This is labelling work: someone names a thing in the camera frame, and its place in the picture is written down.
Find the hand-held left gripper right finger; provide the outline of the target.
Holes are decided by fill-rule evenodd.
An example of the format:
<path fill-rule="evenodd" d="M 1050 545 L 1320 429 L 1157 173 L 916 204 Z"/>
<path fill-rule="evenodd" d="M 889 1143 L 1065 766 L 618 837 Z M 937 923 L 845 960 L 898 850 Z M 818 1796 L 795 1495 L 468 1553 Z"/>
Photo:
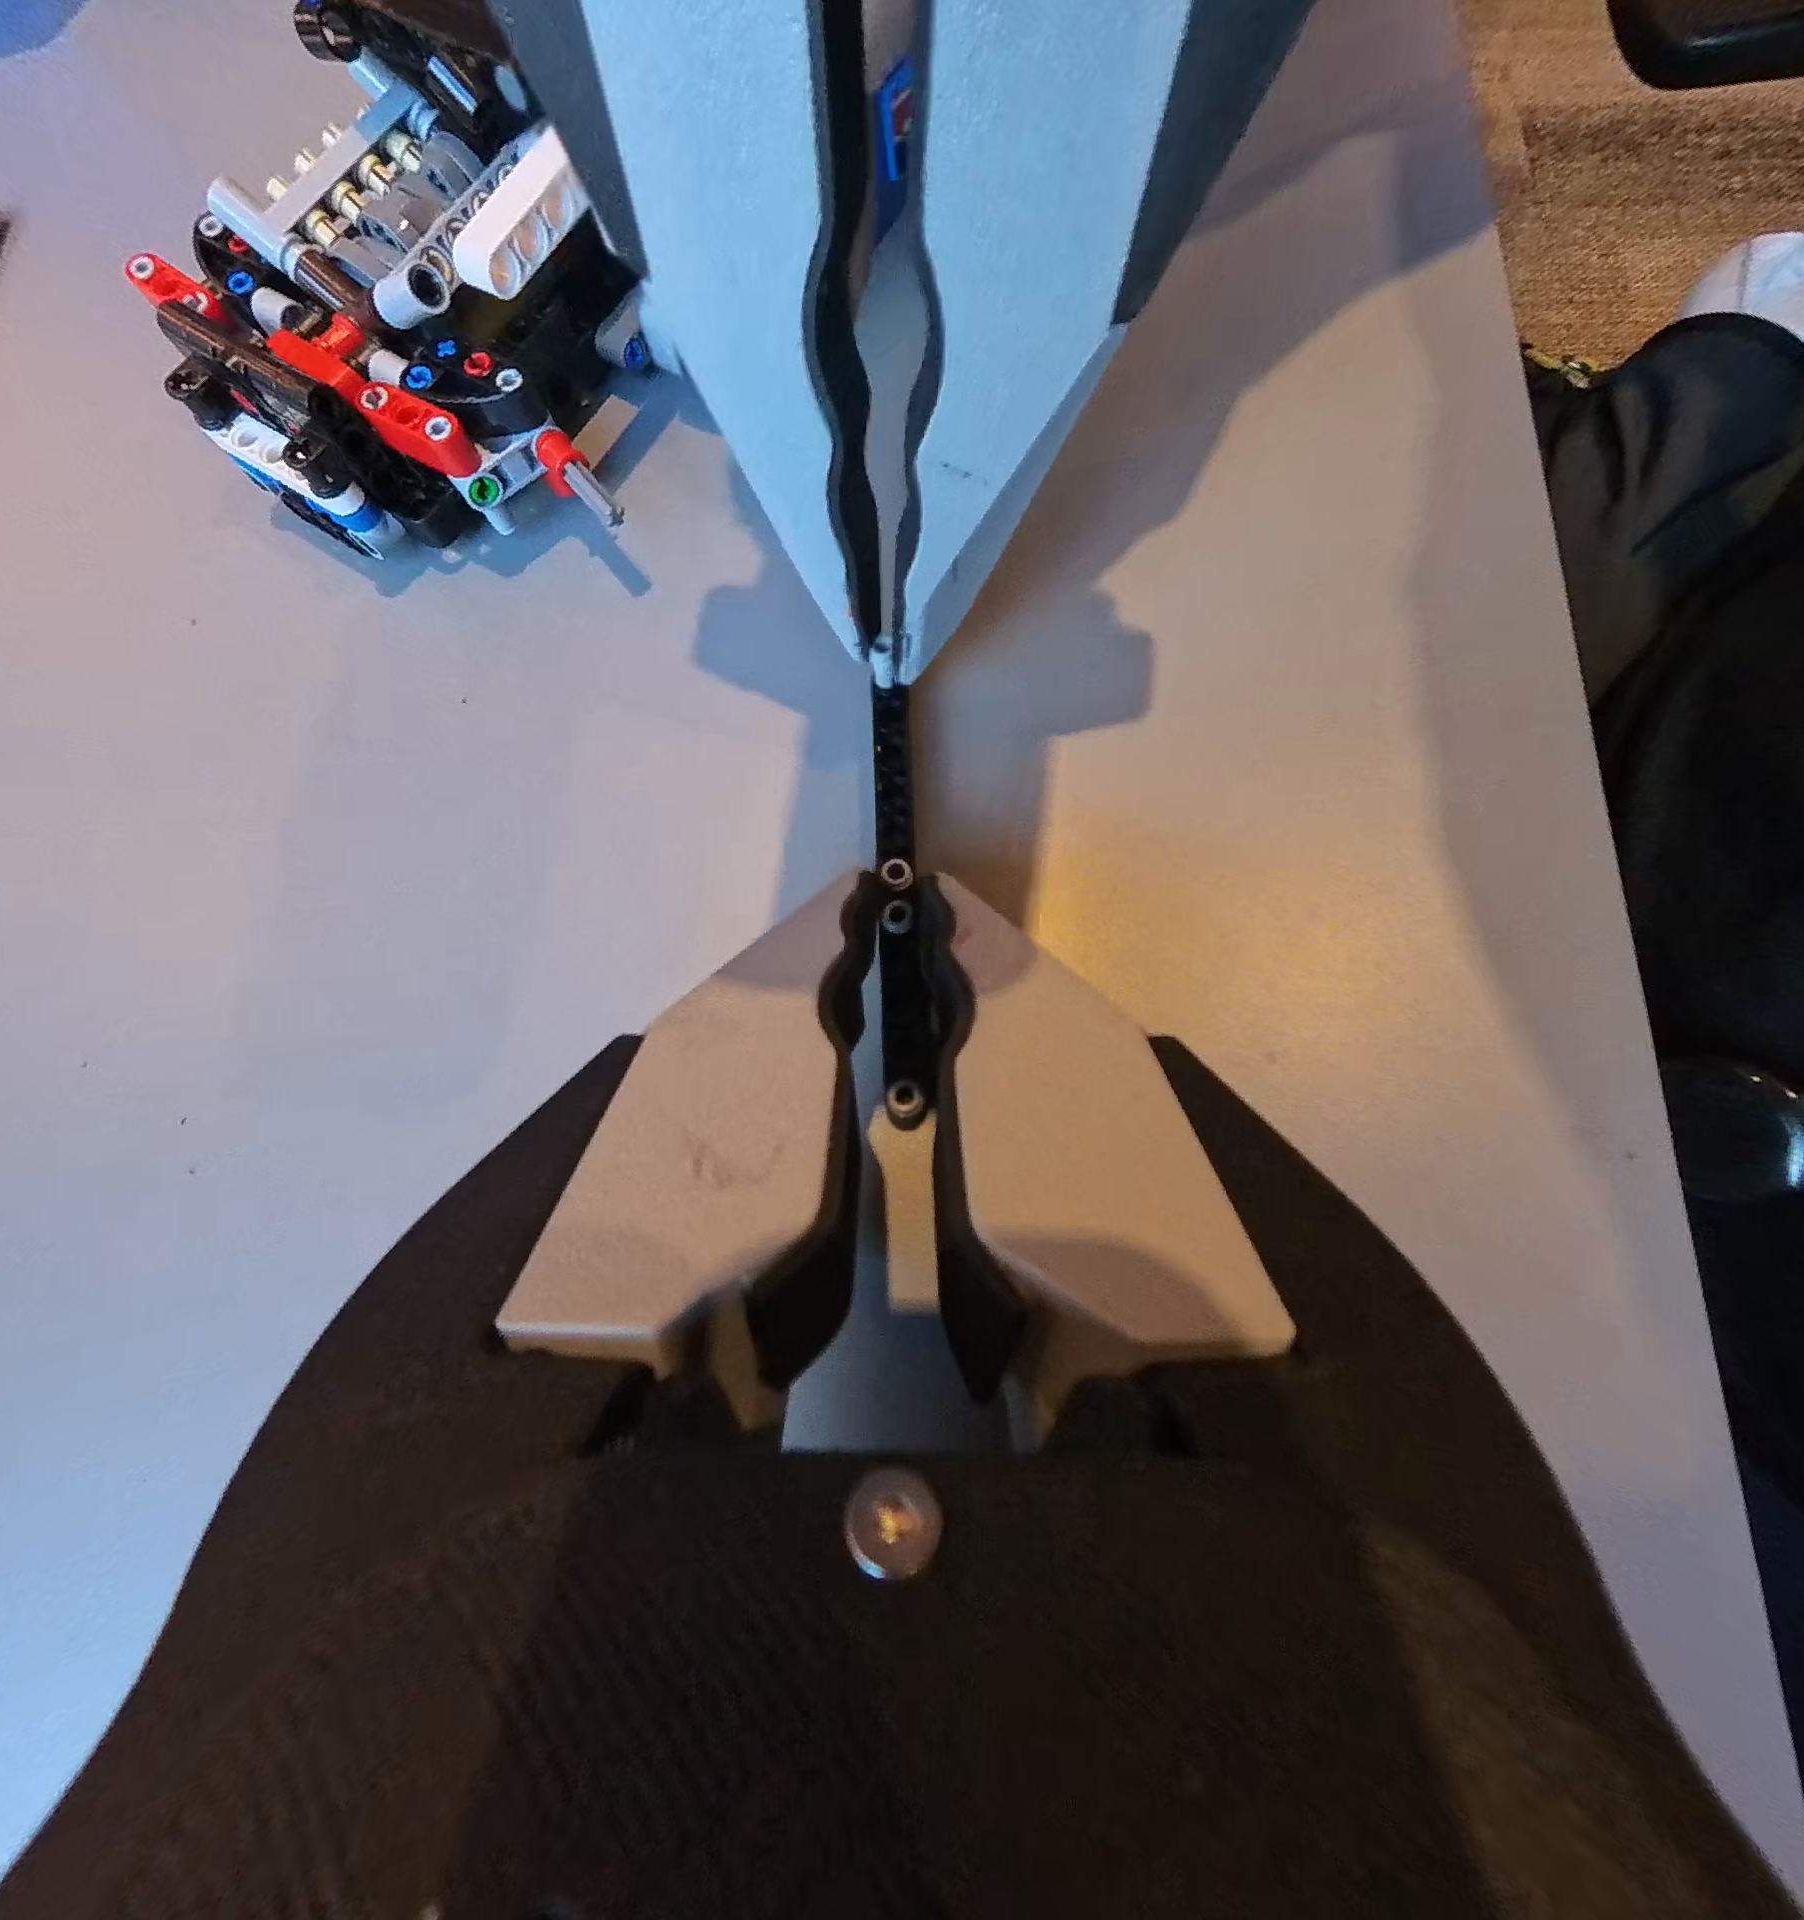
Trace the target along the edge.
<path fill-rule="evenodd" d="M 971 1401 L 1288 1354 L 1280 1301 L 1157 1035 L 971 885 L 929 885 L 937 1301 Z"/>

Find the black chair base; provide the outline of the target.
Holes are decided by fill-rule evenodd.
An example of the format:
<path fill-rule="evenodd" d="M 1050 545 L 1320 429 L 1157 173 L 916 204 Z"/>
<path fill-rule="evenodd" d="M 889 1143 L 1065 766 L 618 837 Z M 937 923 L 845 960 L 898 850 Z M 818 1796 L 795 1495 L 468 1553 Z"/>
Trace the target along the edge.
<path fill-rule="evenodd" d="M 1804 0 L 1611 0 L 1611 31 L 1636 85 L 1804 76 Z"/>

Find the person's legs in dark pants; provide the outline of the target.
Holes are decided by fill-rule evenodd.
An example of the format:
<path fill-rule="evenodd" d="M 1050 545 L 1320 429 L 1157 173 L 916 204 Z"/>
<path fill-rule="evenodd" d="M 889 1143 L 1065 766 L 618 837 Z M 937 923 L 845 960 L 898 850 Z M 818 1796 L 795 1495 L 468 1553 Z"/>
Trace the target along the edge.
<path fill-rule="evenodd" d="M 1804 339 L 1522 374 L 1804 1762 Z"/>

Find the long black toy beam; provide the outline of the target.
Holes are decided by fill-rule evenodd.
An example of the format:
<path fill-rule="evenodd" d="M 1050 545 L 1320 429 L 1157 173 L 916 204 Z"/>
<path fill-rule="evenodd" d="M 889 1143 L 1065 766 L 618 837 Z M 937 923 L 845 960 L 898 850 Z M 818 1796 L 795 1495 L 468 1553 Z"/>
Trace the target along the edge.
<path fill-rule="evenodd" d="M 889 1117 L 908 1138 L 937 1111 L 937 991 L 916 920 L 916 761 L 908 688 L 869 682 L 869 850 L 882 850 L 882 1054 Z"/>

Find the toy brick car model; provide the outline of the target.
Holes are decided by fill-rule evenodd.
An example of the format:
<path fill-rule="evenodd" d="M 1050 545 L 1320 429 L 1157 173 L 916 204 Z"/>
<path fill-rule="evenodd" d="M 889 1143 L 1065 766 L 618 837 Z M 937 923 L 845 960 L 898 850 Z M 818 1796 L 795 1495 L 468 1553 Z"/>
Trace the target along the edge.
<path fill-rule="evenodd" d="M 506 5 L 297 0 L 291 23 L 358 108 L 269 199 L 213 178 L 186 263 L 123 260 L 172 345 L 163 402 L 366 563 L 520 536 L 543 496 L 618 536 L 603 457 L 661 368 L 640 273 Z"/>

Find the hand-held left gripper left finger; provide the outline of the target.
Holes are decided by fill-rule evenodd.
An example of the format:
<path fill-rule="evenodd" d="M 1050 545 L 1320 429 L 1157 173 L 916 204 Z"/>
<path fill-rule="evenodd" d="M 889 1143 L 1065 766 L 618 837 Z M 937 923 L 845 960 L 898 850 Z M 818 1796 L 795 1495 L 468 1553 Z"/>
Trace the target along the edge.
<path fill-rule="evenodd" d="M 787 1419 L 855 1301 L 869 949 L 882 874 L 843 873 L 640 1028 L 495 1313 L 520 1354 L 716 1378 L 738 1427 Z"/>

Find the white shoe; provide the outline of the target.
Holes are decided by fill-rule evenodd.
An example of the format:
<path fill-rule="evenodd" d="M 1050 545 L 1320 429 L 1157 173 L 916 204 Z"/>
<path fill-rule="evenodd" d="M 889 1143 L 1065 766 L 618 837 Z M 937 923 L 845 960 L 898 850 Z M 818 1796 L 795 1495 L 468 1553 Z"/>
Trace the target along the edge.
<path fill-rule="evenodd" d="M 1747 232 L 1686 293 L 1682 321 L 1747 312 L 1804 345 L 1804 232 Z"/>

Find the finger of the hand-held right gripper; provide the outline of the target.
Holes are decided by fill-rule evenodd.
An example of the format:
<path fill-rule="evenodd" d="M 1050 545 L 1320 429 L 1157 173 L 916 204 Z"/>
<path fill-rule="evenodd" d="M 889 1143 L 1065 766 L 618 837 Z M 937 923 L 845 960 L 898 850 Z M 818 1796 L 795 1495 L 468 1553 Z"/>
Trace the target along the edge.
<path fill-rule="evenodd" d="M 845 658 L 869 658 L 869 480 L 845 246 L 860 5 L 584 0 L 640 283 L 729 462 Z"/>
<path fill-rule="evenodd" d="M 1119 321 L 1185 0 L 937 0 L 916 23 L 908 498 L 898 682 L 967 629 Z"/>

